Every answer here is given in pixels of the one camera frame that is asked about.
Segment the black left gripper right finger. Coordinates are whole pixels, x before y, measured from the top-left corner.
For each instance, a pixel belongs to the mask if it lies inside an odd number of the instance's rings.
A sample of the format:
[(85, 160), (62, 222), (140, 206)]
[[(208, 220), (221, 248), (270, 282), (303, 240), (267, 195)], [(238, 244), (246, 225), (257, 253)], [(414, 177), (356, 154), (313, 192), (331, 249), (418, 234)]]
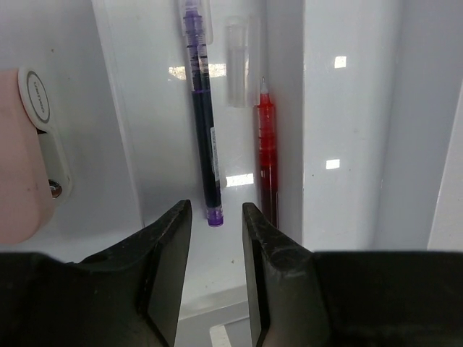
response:
[(460, 346), (459, 252), (311, 252), (242, 206), (254, 346)]

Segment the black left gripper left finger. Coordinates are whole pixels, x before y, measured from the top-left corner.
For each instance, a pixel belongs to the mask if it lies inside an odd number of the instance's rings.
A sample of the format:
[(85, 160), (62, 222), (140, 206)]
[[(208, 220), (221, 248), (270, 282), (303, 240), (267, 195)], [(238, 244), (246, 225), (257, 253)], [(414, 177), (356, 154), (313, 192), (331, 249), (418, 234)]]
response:
[(192, 206), (85, 258), (1, 254), (3, 346), (172, 346), (190, 249)]

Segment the red gel pen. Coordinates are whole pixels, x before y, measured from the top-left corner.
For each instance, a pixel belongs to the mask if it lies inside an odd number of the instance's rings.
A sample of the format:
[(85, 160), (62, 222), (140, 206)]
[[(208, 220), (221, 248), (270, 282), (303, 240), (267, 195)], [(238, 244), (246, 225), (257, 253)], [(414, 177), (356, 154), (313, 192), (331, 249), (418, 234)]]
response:
[(277, 228), (279, 226), (279, 183), (276, 115), (265, 77), (261, 80), (258, 104), (258, 155), (261, 210), (270, 223)]

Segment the clear pen cap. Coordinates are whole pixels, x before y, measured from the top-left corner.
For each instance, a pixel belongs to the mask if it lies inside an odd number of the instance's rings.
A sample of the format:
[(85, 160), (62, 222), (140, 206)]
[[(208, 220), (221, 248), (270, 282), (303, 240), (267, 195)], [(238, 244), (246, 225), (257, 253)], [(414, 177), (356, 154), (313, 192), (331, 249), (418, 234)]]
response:
[(234, 108), (254, 107), (260, 93), (260, 18), (228, 17), (225, 37), (227, 103)]

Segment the purple gel pen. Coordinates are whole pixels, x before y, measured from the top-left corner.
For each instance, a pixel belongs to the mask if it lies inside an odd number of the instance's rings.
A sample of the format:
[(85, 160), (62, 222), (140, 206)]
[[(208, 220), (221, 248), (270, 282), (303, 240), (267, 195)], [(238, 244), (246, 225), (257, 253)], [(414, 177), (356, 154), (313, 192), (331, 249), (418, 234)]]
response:
[(208, 1), (180, 1), (179, 5), (190, 66), (205, 214), (209, 226), (219, 227), (224, 223), (224, 215), (208, 64), (208, 45), (213, 40), (211, 8)]

